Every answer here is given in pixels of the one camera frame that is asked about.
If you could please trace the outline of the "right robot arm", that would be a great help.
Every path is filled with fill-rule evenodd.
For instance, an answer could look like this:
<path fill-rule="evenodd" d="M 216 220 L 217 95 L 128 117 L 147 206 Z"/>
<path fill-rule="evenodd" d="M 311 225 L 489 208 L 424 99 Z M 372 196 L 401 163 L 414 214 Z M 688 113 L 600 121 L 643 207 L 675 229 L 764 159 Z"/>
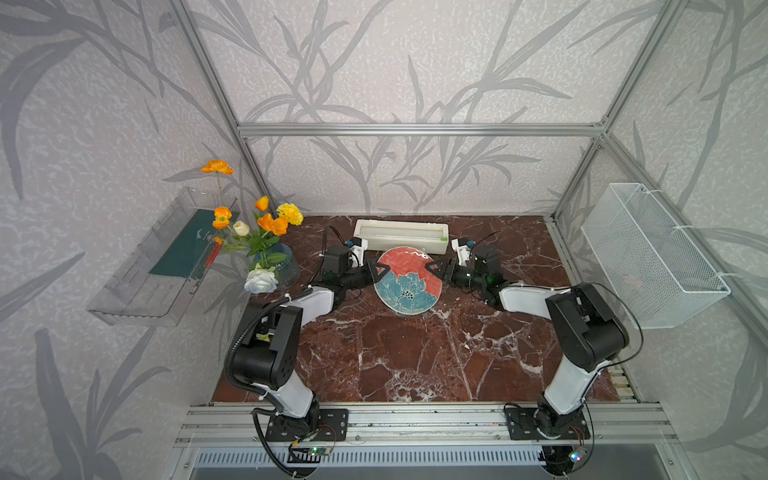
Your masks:
<path fill-rule="evenodd" d="M 514 283 L 501 269 L 498 250 L 464 238 L 454 240 L 454 259 L 441 259 L 425 269 L 443 282 L 476 293 L 486 305 L 501 311 L 548 319 L 553 325 L 562 359 L 537 409 L 553 418 L 579 412 L 600 372 L 617 363 L 629 334 L 603 295 L 601 284 L 567 287 Z"/>

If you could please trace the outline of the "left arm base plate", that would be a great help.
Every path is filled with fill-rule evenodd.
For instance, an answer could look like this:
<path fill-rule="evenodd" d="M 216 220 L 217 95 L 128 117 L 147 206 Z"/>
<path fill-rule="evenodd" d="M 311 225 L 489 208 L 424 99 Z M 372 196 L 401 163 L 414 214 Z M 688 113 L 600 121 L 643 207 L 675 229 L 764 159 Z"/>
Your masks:
<path fill-rule="evenodd" d="M 348 426 L 348 409 L 320 408 L 310 410 L 303 418 L 271 416 L 265 438 L 270 442 L 287 442 L 301 438 L 307 441 L 344 441 Z"/>

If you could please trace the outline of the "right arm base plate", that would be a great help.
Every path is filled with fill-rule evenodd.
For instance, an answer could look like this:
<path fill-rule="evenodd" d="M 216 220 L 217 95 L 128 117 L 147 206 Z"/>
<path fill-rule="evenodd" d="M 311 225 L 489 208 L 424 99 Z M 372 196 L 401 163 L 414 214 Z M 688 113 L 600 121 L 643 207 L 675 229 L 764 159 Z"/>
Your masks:
<path fill-rule="evenodd" d="M 580 409 L 559 415 L 548 407 L 522 407 L 507 403 L 503 408 L 511 440 L 558 440 L 583 443 L 592 437 Z"/>

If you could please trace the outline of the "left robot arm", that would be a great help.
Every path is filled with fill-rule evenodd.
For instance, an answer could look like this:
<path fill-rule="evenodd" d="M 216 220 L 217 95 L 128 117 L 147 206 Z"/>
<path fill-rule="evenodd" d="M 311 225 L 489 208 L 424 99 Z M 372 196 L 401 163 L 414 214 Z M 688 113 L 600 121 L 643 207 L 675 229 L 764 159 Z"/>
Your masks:
<path fill-rule="evenodd" d="M 327 248 L 317 284 L 247 308 L 225 357 L 226 380 L 266 399 L 279 415 L 315 418 L 316 396 L 295 371 L 301 329 L 336 310 L 348 291 L 373 286 L 390 272 L 385 264 L 364 260 L 368 247 L 367 240 L 355 237 Z"/>

